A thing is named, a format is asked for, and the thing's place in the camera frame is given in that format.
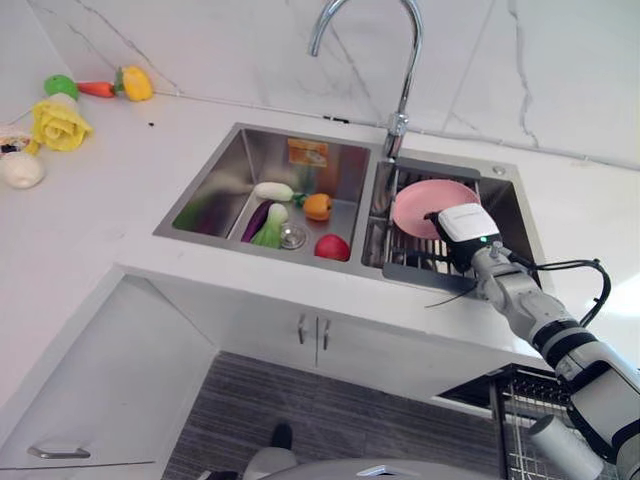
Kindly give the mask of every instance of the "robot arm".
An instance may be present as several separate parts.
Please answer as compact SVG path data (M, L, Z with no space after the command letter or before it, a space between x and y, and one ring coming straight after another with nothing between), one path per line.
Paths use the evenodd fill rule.
M554 369L571 394L569 417L593 451L615 463L621 479L640 480L638 372L509 259L495 222L480 205L459 205L430 218L456 268L473 267L480 294Z

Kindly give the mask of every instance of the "pink plate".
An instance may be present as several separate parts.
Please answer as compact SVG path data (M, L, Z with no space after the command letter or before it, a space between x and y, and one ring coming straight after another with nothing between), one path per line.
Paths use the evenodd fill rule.
M396 196L393 221L403 232L427 240L439 240L431 220L424 216L463 203L480 203L470 188L453 180L423 180L402 189Z

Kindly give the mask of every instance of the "white cabinet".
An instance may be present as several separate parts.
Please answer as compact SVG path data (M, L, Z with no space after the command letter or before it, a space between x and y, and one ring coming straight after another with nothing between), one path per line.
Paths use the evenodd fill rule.
M194 282L153 283L220 350L302 370L314 367L316 317L308 309Z
M215 353L148 281L125 277L16 426L0 451L0 468L158 460L177 438L171 436L182 428ZM46 459L30 448L90 456Z
M509 363L509 354L337 313L321 313L321 375L426 401Z
M506 353L246 292L182 280L154 284L220 350L416 400L510 361Z

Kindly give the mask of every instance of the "drawer handle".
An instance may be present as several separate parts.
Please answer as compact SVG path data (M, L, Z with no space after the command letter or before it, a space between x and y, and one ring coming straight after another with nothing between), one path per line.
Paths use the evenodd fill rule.
M27 449L29 455L34 457L43 458L45 460L62 460L65 458L89 458L91 454L82 448L76 449L75 452L45 452L36 447L29 447Z

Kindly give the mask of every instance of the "red apple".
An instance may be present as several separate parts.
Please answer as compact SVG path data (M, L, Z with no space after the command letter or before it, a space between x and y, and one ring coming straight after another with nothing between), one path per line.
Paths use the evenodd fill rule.
M331 258L333 260L346 262L349 260L351 251L349 250L347 242L338 235L330 233L318 240L314 254L316 257Z

